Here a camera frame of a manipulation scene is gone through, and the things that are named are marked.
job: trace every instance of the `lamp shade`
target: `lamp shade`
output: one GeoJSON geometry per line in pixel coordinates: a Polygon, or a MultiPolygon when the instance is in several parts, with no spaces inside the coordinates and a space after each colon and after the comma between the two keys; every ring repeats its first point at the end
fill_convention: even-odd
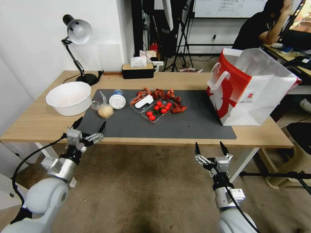
{"type": "Polygon", "coordinates": [[[74,44],[86,43],[92,35],[91,25],[80,19],[74,19],[71,15],[64,15],[63,22],[67,25],[67,34],[74,44]]]}

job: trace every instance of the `lamp base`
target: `lamp base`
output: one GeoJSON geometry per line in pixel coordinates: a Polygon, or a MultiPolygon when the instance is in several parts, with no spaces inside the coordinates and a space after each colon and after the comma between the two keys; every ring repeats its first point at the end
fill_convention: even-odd
{"type": "Polygon", "coordinates": [[[84,82],[84,83],[87,83],[90,86],[92,86],[92,85],[98,83],[99,78],[97,78],[97,76],[95,74],[85,74],[85,78],[80,75],[79,77],[77,77],[76,81],[77,82],[84,82]]]}

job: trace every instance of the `person's hand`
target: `person's hand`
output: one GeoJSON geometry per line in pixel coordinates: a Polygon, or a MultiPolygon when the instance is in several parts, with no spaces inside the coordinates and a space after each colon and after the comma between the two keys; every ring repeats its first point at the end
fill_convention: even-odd
{"type": "Polygon", "coordinates": [[[285,17],[291,16],[293,14],[294,14],[294,10],[292,9],[292,5],[288,6],[285,10],[281,12],[281,15],[285,17]]]}

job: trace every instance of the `monitor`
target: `monitor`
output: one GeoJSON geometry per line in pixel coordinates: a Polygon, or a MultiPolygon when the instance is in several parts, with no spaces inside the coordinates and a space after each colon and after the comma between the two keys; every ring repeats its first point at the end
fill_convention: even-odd
{"type": "Polygon", "coordinates": [[[301,1],[279,41],[284,45],[311,49],[311,0],[301,1]]]}

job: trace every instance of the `chair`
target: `chair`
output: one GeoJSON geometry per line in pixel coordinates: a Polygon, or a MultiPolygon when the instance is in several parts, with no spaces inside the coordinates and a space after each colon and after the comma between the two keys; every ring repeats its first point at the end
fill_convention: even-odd
{"type": "MultiPolygon", "coordinates": [[[[294,144],[292,149],[281,149],[287,155],[292,155],[289,161],[280,167],[276,167],[267,151],[261,148],[258,152],[270,173],[302,172],[307,167],[311,167],[311,123],[291,123],[282,128],[285,135],[294,144]]],[[[296,186],[300,183],[291,178],[267,177],[267,184],[272,188],[283,188],[287,186],[296,186]]]]}

